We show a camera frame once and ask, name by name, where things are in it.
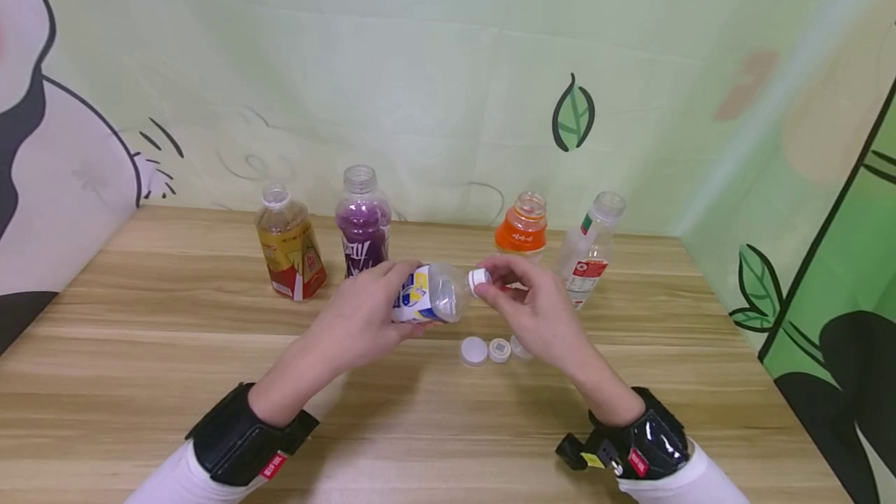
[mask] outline yellow and blue label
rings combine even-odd
[[[432,310],[429,298],[429,265],[424,264],[410,275],[401,286],[401,293],[393,303],[393,321],[442,321]]]

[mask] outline bottle label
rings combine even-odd
[[[401,286],[401,293],[393,303],[393,321],[396,323],[425,323],[443,321],[436,316],[429,298],[429,265],[408,275]]]
[[[566,293],[572,300],[572,307],[576,310],[582,308],[585,299],[588,299],[597,281],[607,269],[607,263],[604,260],[584,260],[577,261],[576,267],[572,270],[572,276],[566,280]]]
[[[534,253],[542,251],[547,243],[548,240],[544,237],[543,228],[536,232],[524,232],[505,220],[501,223],[501,226],[495,229],[495,245],[506,253],[517,253],[520,255]]]
[[[389,229],[383,228],[384,237],[350,243],[342,237],[342,252],[345,253],[345,275],[358,276],[368,268],[376,267],[389,258]]]
[[[283,296],[295,300],[310,298],[327,281],[311,222],[302,222],[285,233],[259,229],[258,239],[271,286]]]
[[[594,221],[591,220],[591,215],[585,213],[585,217],[582,220],[582,226],[579,227],[580,231],[582,231],[582,235],[588,235],[589,229],[591,229],[591,225]]]

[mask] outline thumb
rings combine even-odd
[[[477,285],[476,296],[491,306],[491,308],[496,309],[508,321],[516,316],[521,307],[520,303],[509,297],[507,292],[503,292],[495,285]]]

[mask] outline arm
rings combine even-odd
[[[421,337],[423,326],[390,321],[391,304],[418,265],[387,261],[343,281],[308,331],[243,395],[254,416],[282,429],[337,376]],[[262,470],[248,486],[220,484],[196,452],[193,440],[179,447],[125,504],[237,504],[267,480]],[[268,473],[272,477],[276,470]]]
[[[644,400],[590,343],[559,278],[522,257],[495,255],[480,266],[496,280],[477,286],[477,296],[505,317],[526,350],[572,381],[603,427],[626,429],[642,419]],[[506,289],[514,282],[529,290]],[[688,462],[674,473],[650,481],[620,478],[620,490],[642,504],[747,502],[700,446],[683,440],[682,453]]]

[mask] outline purple drink bottle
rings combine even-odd
[[[345,188],[336,205],[336,226],[342,231],[348,278],[389,258],[391,207],[376,184],[372,167],[350,166],[342,182]]]

